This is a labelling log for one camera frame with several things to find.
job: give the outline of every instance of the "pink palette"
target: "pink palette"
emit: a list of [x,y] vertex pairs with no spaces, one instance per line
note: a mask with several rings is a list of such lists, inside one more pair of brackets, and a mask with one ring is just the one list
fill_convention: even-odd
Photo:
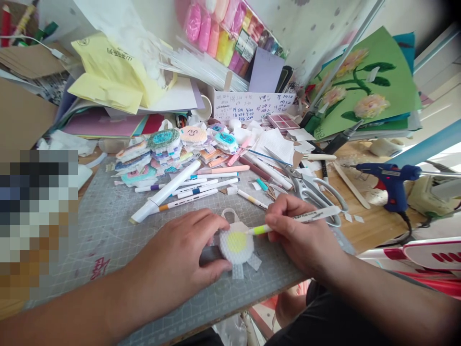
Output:
[[295,130],[299,128],[299,125],[291,120],[289,115],[286,113],[269,115],[267,118],[274,127],[280,130],[282,134],[286,133],[288,130]]

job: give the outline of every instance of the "cutting mat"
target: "cutting mat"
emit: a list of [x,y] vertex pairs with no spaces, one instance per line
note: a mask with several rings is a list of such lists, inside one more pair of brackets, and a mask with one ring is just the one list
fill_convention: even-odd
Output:
[[[154,192],[137,194],[133,188],[114,186],[115,179],[110,177],[113,172],[105,172],[105,165],[112,161],[114,158],[109,157],[102,163],[80,202],[78,239],[70,242],[69,254],[60,258],[57,266],[50,269],[49,286],[43,288],[47,298],[32,300],[28,302],[27,308],[122,268],[166,222],[187,212],[210,208],[220,215],[225,208],[233,208],[240,221],[247,226],[264,224],[265,212],[262,209],[239,195],[227,196],[218,192],[194,203],[150,216],[139,225],[132,225],[128,222],[129,218]],[[240,178],[238,186],[241,190],[267,205],[271,203],[263,191],[255,191],[251,187],[250,181],[257,178],[253,172],[243,172]],[[337,229],[334,233],[343,249],[353,253],[353,247],[342,233]],[[121,344],[164,344],[304,279],[304,275],[291,263],[279,244],[255,238],[255,254],[262,260],[257,272],[244,264],[243,280],[233,280],[230,273],[223,274],[215,284],[164,318],[139,329]],[[201,262],[219,256],[216,247],[205,248]]]

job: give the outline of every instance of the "glue gun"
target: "glue gun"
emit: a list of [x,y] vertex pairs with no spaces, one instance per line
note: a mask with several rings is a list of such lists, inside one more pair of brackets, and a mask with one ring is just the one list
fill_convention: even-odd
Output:
[[408,208],[403,182],[417,180],[422,173],[421,168],[406,165],[399,169],[391,163],[360,163],[355,167],[362,173],[372,174],[379,179],[375,188],[388,192],[388,202],[384,206],[387,211],[401,213]]

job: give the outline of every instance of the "wooden desk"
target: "wooden desk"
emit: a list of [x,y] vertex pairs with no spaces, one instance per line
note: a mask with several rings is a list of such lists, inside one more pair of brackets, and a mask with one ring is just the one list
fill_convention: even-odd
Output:
[[[338,160],[348,161],[350,164],[361,163],[361,162],[383,162],[385,160],[380,159],[368,151],[370,143],[366,142],[351,142],[342,147],[337,153]],[[95,153],[85,158],[79,158],[80,164],[87,164],[93,161],[101,154],[99,148],[96,149]],[[98,170],[98,167],[94,167],[92,177],[83,185],[78,193],[79,200],[85,194],[88,186],[93,178],[94,174]],[[355,172],[346,172],[349,178],[354,182]],[[359,223],[354,221],[353,223],[348,222],[341,216],[342,226],[341,230],[344,235],[349,239],[352,245],[355,247],[357,253],[364,252],[371,248],[393,239],[407,231],[407,227],[402,218],[395,214],[389,213],[381,206],[372,205],[370,210],[365,209],[360,202],[355,198],[349,188],[345,185],[343,180],[339,177],[338,173],[332,165],[329,166],[329,182],[335,187],[339,193],[344,197],[349,205],[349,213],[351,215],[361,216],[365,223]],[[373,177],[370,178],[368,185],[373,186]],[[408,216],[410,217],[413,226],[418,222],[425,220],[425,217],[416,211],[409,209]],[[24,301],[20,300],[0,300],[0,320],[18,313],[24,305]]]

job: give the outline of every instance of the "painted flower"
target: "painted flower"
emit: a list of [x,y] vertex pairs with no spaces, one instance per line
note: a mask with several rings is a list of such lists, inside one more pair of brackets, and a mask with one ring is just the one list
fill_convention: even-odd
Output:
[[371,119],[377,117],[383,110],[390,106],[383,96],[378,94],[364,97],[354,107],[354,113],[357,118]]
[[347,91],[345,88],[340,86],[335,86],[334,88],[327,91],[323,94],[323,103],[329,103],[330,106],[333,106],[335,103],[338,103],[346,97]]
[[359,49],[356,51],[351,52],[347,57],[346,60],[342,63],[338,73],[336,73],[336,77],[343,77],[346,74],[351,73],[354,68],[359,66],[365,57],[368,55],[368,49]]

